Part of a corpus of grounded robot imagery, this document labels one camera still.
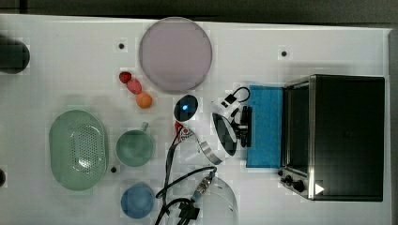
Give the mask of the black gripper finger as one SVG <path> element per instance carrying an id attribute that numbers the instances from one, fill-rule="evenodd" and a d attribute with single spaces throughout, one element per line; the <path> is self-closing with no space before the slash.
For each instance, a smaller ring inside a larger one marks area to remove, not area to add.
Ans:
<path id="1" fill-rule="evenodd" d="M 240 140 L 242 147 L 246 147 L 247 144 L 247 108 L 247 106 L 243 106 L 240 118 Z"/>
<path id="2" fill-rule="evenodd" d="M 251 147 L 252 145 L 252 117 L 253 117 L 253 108 L 248 106 L 247 108 L 247 139 L 246 145 L 247 147 Z"/>

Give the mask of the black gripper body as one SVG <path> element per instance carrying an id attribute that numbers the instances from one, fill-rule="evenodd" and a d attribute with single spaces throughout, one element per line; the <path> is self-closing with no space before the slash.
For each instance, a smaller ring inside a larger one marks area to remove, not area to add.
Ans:
<path id="1" fill-rule="evenodd" d="M 217 135 L 228 157 L 236 154 L 240 140 L 240 118 L 243 106 L 251 97 L 248 87 L 242 86 L 232 94 L 212 102 L 214 113 L 211 115 Z"/>

